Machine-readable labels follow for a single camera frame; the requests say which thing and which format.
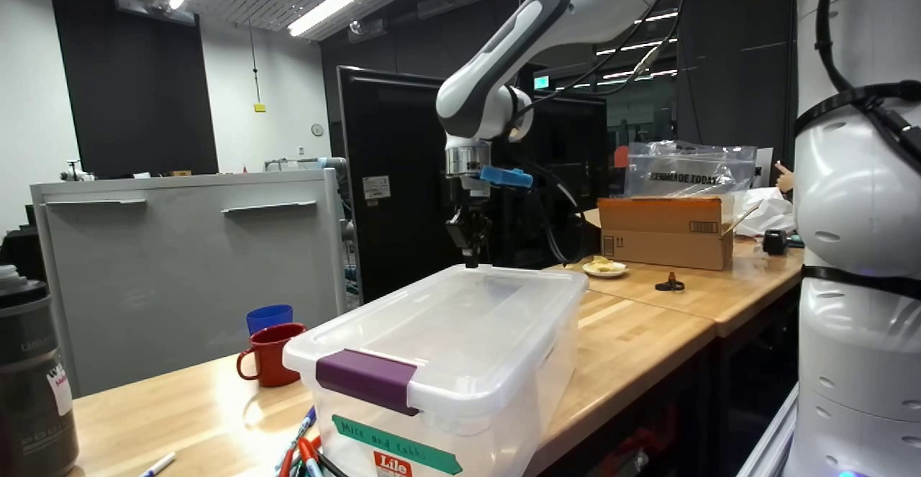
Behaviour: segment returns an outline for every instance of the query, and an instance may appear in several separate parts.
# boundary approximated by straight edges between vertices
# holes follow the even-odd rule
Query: red sticker
[[[374,452],[374,466],[378,477],[412,477],[412,467],[401,458]]]

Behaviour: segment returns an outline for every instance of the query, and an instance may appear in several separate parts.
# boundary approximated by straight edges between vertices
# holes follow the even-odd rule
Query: white plate
[[[624,265],[624,270],[622,271],[616,271],[616,273],[600,273],[599,271],[593,271],[589,267],[589,265],[590,265],[589,263],[582,265],[582,271],[584,271],[584,273],[589,274],[590,276],[593,276],[593,277],[602,277],[604,279],[613,279],[615,277],[621,277],[622,275],[626,274],[628,270],[626,265]]]

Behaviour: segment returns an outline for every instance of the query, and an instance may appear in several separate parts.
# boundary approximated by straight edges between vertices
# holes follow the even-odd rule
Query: mug handle
[[[246,376],[246,375],[243,374],[243,369],[240,367],[240,364],[243,362],[243,357],[246,356],[246,355],[249,355],[249,354],[252,353],[252,352],[253,352],[253,349],[252,349],[252,348],[249,348],[249,349],[247,349],[247,350],[244,350],[244,352],[240,353],[239,355],[237,355],[237,375],[240,375],[240,378],[243,378],[244,380],[255,380],[255,379],[259,379],[259,371],[258,371],[258,370],[256,371],[256,374],[255,374],[255,375],[253,375],[253,376]]]

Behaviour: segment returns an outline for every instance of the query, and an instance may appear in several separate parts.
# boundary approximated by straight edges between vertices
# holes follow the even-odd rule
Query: blue gripper attachment
[[[486,165],[480,171],[480,180],[486,180],[497,186],[515,186],[515,188],[530,188],[534,178],[520,169],[502,169]]]

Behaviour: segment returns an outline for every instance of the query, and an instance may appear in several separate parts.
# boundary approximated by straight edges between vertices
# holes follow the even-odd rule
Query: person's hand
[[[780,161],[777,161],[773,165],[774,168],[777,168],[777,171],[780,172],[780,176],[777,178],[777,188],[780,189],[782,193],[789,193],[793,189],[793,172],[789,169],[786,169],[785,165],[782,165]]]

